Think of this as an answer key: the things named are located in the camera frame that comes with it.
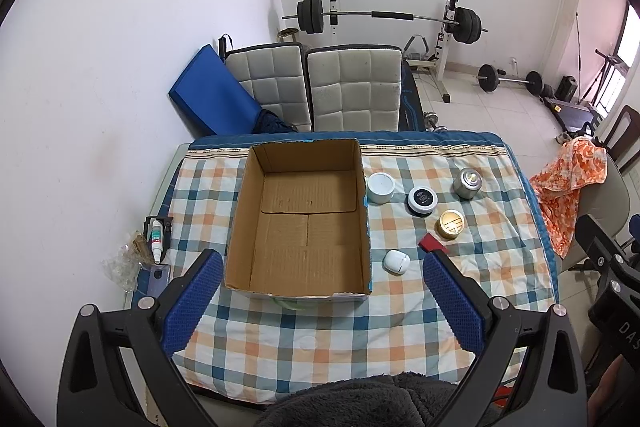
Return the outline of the person's hand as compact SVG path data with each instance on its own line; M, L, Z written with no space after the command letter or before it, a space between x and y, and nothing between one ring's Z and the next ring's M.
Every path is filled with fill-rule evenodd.
M588 425L639 427L639 371L619 355L588 400Z

